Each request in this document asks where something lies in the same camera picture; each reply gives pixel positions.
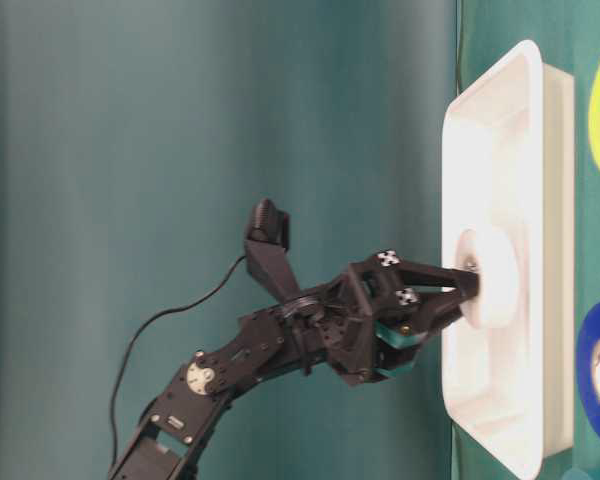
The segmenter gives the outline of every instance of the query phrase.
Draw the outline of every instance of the green component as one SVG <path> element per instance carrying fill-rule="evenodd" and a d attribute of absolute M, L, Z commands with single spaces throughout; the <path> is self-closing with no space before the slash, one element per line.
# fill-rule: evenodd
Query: green component
<path fill-rule="evenodd" d="M 398 368 L 394 368 L 393 370 L 385 370 L 384 368 L 376 368 L 376 372 L 378 372 L 381 375 L 384 375 L 385 377 L 398 377 L 400 375 L 402 375 L 403 373 L 407 373 L 410 372 L 411 370 L 413 370 L 413 366 L 416 364 L 416 362 L 409 362 L 406 363 L 404 365 L 402 365 L 401 367 Z"/>
<path fill-rule="evenodd" d="M 397 350 L 413 347 L 424 340 L 426 336 L 426 333 L 419 333 L 417 335 L 402 335 L 401 333 L 390 329 L 386 325 L 376 322 L 376 337 Z"/>

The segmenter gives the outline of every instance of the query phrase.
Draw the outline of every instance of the black cable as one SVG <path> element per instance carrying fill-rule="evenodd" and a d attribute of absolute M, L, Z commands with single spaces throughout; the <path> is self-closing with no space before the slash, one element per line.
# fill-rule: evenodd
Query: black cable
<path fill-rule="evenodd" d="M 463 53 L 464 53 L 464 19 L 465 19 L 465 10 L 464 10 L 464 2 L 465 0 L 458 0 L 460 2 L 460 8 L 458 9 L 456 6 L 456 15 L 458 15 L 460 18 L 458 18 L 458 21 L 456 22 L 456 31 L 458 32 L 458 46 L 456 49 L 456 89 L 458 91 L 458 95 L 460 95 L 462 93 L 462 91 L 464 90 L 464 85 L 462 84 L 462 66 L 461 66 L 461 62 L 462 62 L 462 57 L 463 57 Z"/>
<path fill-rule="evenodd" d="M 238 257 L 238 259 L 235 262 L 233 262 L 233 265 L 231 265 L 231 267 L 229 268 L 229 271 L 225 274 L 222 281 L 213 290 L 206 293 L 201 298 L 199 298 L 198 300 L 196 300 L 193 303 L 190 303 L 189 305 L 183 305 L 181 307 L 167 308 L 166 310 L 162 310 L 162 311 L 156 313 L 151 318 L 146 320 L 142 325 L 140 325 L 140 328 L 138 328 L 138 330 L 136 330 L 136 333 L 133 334 L 133 337 L 131 337 L 131 341 L 127 345 L 127 349 L 125 350 L 124 356 L 122 357 L 122 363 L 120 365 L 120 370 L 118 371 L 118 375 L 116 377 L 116 382 L 113 386 L 113 392 L 111 393 L 111 399 L 109 401 L 109 421 L 111 422 L 111 434 L 113 437 L 111 467 L 109 468 L 109 470 L 111 470 L 111 468 L 113 468 L 113 466 L 116 464 L 116 460 L 118 459 L 118 429 L 116 427 L 116 397 L 118 395 L 118 390 L 120 389 L 120 384 L 122 383 L 122 377 L 124 376 L 124 371 L 127 368 L 127 363 L 129 362 L 129 357 L 131 356 L 131 350 L 133 349 L 133 346 L 134 346 L 136 340 L 138 339 L 138 337 L 144 331 L 145 328 L 147 328 L 149 325 L 151 325 L 154 321 L 156 321 L 160 317 L 163 317 L 165 315 L 170 315 L 172 313 L 181 313 L 181 312 L 190 310 L 193 307 L 200 305 L 205 300 L 208 300 L 216 293 L 218 293 L 218 291 L 222 287 L 225 286 L 225 284 L 231 277 L 231 274 L 233 274 L 233 272 L 236 269 L 236 267 L 238 266 L 238 264 L 244 259 L 245 259 L 244 255 L 242 255 L 241 257 Z"/>

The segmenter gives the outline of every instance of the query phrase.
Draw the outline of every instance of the green curtain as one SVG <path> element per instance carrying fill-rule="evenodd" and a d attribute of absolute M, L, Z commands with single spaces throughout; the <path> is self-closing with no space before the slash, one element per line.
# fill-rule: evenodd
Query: green curtain
<path fill-rule="evenodd" d="M 292 214 L 302 286 L 388 247 L 439 262 L 455 15 L 451 0 L 0 0 L 0 480 L 105 477 L 127 339 L 220 279 L 263 196 Z M 240 269 L 152 327 L 122 441 L 192 351 L 271 303 Z M 200 478 L 449 478 L 439 358 L 433 342 L 410 374 L 356 389 L 324 366 L 259 387 Z"/>

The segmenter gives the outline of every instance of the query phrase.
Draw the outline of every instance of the robotic arm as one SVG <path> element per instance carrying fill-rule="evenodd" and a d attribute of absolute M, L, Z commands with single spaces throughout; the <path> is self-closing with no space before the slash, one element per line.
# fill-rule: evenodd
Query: robotic arm
<path fill-rule="evenodd" d="M 278 305 L 240 318 L 236 338 L 215 352 L 196 352 L 178 369 L 147 406 L 109 480 L 194 480 L 222 414 L 259 383 L 298 369 L 309 375 L 322 362 L 352 386 L 386 380 L 410 368 L 424 343 L 459 319 L 460 304 L 478 293 L 475 273 L 407 262 L 393 250 L 302 290 L 288 248 L 289 215 L 261 201 L 245 230 L 247 269 Z M 161 445 L 160 432 L 186 453 Z"/>

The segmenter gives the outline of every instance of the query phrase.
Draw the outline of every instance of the white tray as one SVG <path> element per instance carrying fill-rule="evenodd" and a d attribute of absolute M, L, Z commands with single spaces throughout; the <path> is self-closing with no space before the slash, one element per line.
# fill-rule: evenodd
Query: white tray
<path fill-rule="evenodd" d="M 442 335 L 451 418 L 520 479 L 573 444 L 573 77 L 516 45 L 449 106 L 442 141 L 442 256 L 460 234 L 505 231 L 520 308 L 502 328 L 462 319 Z"/>

